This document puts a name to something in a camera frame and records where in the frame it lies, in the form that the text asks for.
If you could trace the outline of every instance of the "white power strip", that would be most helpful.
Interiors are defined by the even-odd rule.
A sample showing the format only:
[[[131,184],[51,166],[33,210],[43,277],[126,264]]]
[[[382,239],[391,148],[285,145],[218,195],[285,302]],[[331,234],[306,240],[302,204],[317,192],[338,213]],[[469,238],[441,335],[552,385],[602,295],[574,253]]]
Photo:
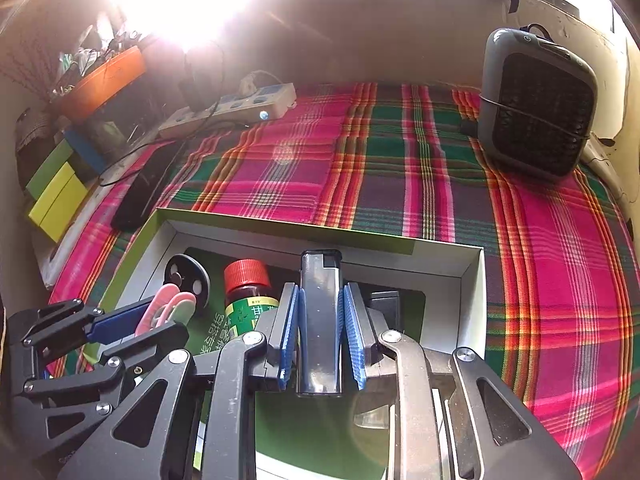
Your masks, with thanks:
[[[296,89],[293,83],[258,88],[249,97],[239,99],[235,95],[225,95],[207,124],[220,121],[253,124],[279,119],[295,103]],[[210,108],[201,112],[192,112],[189,107],[182,108],[160,125],[158,134],[163,139],[185,137],[192,134],[210,114]]]

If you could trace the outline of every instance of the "black round object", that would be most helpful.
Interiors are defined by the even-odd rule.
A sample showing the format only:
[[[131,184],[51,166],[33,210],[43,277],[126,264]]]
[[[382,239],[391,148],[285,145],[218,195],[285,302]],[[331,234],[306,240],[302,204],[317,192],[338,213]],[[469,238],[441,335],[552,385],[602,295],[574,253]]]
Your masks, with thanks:
[[[174,283],[180,292],[190,292],[196,297],[196,312],[209,303],[211,283],[204,267],[186,254],[176,254],[164,268],[164,283]]]

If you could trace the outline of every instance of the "striped fabric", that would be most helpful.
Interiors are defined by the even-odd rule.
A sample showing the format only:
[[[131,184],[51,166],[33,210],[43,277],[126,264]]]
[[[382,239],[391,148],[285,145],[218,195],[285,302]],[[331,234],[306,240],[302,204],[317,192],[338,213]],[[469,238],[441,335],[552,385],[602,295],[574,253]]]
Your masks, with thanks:
[[[477,116],[476,95],[446,88],[303,89],[279,121],[194,143],[159,203],[483,246],[486,360],[589,480],[640,398],[630,237],[586,168],[550,185],[487,159],[461,132]],[[99,303],[130,243],[108,227],[127,186],[94,214],[51,301]]]

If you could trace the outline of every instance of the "gray fan heater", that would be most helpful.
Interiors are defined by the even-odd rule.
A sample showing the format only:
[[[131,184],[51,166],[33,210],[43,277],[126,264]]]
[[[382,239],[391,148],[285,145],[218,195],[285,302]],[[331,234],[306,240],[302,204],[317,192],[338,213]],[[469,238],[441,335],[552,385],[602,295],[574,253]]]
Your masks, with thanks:
[[[560,180],[578,163],[596,96],[593,70],[573,52],[499,28],[486,42],[478,139],[494,159]]]

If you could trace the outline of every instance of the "orange planter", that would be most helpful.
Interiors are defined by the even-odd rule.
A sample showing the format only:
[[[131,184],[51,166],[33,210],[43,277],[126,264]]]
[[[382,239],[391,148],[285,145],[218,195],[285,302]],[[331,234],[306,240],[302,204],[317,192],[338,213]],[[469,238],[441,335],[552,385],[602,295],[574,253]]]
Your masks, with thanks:
[[[56,110],[72,123],[83,123],[100,106],[146,72],[145,60],[136,46],[98,67],[76,87],[54,102]]]

